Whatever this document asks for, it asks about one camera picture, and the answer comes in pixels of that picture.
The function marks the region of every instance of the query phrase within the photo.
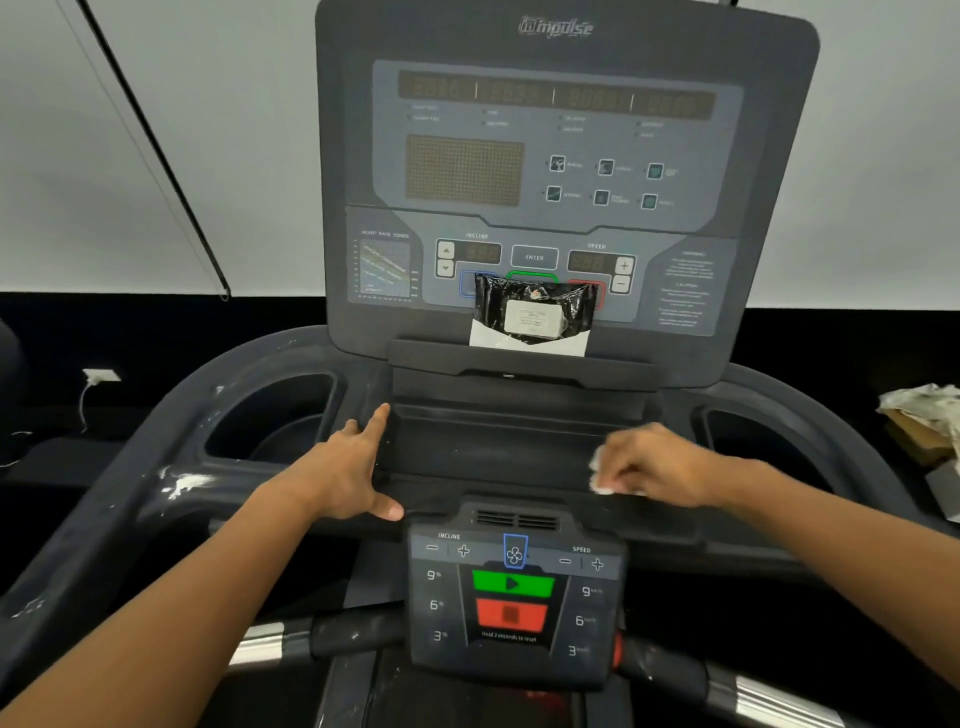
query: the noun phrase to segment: brand logo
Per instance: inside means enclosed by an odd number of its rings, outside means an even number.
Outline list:
[[[587,37],[593,33],[593,23],[572,18],[570,20],[547,20],[545,17],[524,15],[520,19],[522,36]]]

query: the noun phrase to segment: vent slot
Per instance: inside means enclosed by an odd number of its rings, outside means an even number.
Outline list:
[[[516,525],[521,529],[540,528],[546,531],[556,531],[560,524],[552,516],[517,516]]]
[[[512,526],[516,519],[514,513],[502,513],[500,511],[477,511],[477,522],[487,525],[509,525]]]
[[[530,528],[543,531],[556,531],[560,521],[553,516],[524,516],[504,511],[477,511],[477,522],[511,528]]]

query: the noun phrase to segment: red button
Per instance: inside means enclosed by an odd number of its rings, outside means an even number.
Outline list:
[[[602,280],[583,280],[583,279],[570,279],[567,283],[596,283],[600,287],[599,294],[597,295],[597,306],[596,310],[603,308],[603,302],[607,298],[607,284]]]
[[[542,632],[546,604],[523,604],[500,599],[477,599],[477,621],[481,627]]]

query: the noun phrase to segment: white plug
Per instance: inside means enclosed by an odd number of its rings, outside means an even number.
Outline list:
[[[84,369],[86,383],[94,387],[102,381],[120,381],[120,376],[112,369]]]

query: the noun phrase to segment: cup holder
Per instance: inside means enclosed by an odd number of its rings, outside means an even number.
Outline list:
[[[227,413],[206,441],[206,454],[290,465],[329,434],[341,396],[330,373],[268,384]]]
[[[705,448],[721,455],[762,460],[807,485],[833,492],[809,458],[767,425],[719,409],[698,410],[692,424],[697,442]]]

